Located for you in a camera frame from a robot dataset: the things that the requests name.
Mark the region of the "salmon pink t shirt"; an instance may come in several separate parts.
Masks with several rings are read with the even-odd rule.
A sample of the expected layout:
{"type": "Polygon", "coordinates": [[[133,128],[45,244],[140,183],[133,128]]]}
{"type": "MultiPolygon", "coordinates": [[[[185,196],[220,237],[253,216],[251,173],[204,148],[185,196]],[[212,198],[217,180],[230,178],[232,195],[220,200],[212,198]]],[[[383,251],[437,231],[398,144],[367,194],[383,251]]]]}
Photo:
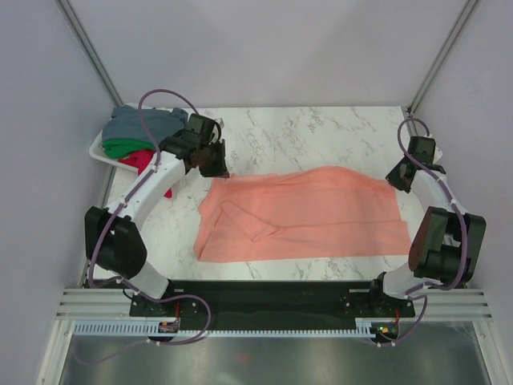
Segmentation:
{"type": "Polygon", "coordinates": [[[199,261],[406,255],[410,235],[384,181],[327,166],[215,179],[199,206],[199,261]]]}

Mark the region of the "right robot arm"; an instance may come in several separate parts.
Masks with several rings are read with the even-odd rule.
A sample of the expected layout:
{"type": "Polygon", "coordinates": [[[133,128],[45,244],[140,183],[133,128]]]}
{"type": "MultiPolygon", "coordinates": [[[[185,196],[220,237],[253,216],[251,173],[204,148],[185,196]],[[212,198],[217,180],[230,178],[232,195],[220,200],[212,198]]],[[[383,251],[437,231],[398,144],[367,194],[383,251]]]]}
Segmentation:
{"type": "Polygon", "coordinates": [[[436,149],[432,137],[412,136],[386,176],[398,191],[414,193],[425,213],[407,262],[372,281],[366,302],[373,314],[388,314],[396,299],[410,299],[421,289],[452,290],[474,275],[487,223],[456,200],[445,169],[435,162],[436,149]]]}

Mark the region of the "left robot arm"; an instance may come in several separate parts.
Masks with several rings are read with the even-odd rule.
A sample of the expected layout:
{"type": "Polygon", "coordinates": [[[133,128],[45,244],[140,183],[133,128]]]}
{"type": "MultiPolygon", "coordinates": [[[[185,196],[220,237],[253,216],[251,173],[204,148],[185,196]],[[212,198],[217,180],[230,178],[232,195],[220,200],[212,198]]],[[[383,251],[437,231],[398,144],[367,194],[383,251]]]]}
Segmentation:
{"type": "Polygon", "coordinates": [[[95,267],[112,272],[121,282],[148,297],[147,304],[158,315],[170,314],[176,296],[167,291],[169,280],[147,259],[140,230],[165,193],[189,171],[198,169],[205,178],[227,177],[222,120],[193,113],[184,129],[158,143],[147,167],[117,200],[85,214],[86,255],[90,262],[88,281],[92,287],[95,267]]]}

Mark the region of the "white plastic laundry basket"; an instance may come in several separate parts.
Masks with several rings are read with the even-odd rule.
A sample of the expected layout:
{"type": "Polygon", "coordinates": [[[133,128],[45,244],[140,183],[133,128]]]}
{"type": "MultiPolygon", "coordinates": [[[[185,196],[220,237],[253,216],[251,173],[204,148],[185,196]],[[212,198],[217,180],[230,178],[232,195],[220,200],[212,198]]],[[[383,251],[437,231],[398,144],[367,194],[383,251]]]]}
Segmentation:
{"type": "MultiPolygon", "coordinates": [[[[137,105],[134,104],[134,103],[128,103],[128,104],[124,104],[124,105],[130,105],[134,108],[137,108],[137,105]]],[[[149,106],[146,106],[144,105],[142,110],[144,108],[156,108],[156,109],[162,109],[162,110],[168,110],[168,111],[171,111],[172,109],[168,109],[168,108],[163,108],[163,107],[149,107],[149,106]]],[[[139,116],[140,117],[143,117],[143,112],[139,111],[139,116]]],[[[114,165],[116,167],[120,167],[120,168],[125,168],[125,169],[128,169],[130,171],[134,171],[136,172],[136,170],[132,167],[129,167],[125,164],[121,164],[120,162],[118,162],[118,159],[111,159],[109,157],[107,157],[105,155],[105,153],[103,152],[103,148],[102,148],[102,130],[100,131],[100,133],[96,136],[96,138],[94,139],[93,141],[93,144],[90,146],[89,148],[89,154],[92,158],[96,159],[96,160],[101,160],[102,162],[105,162],[105,163],[108,163],[108,164],[111,164],[111,165],[114,165]]]]}

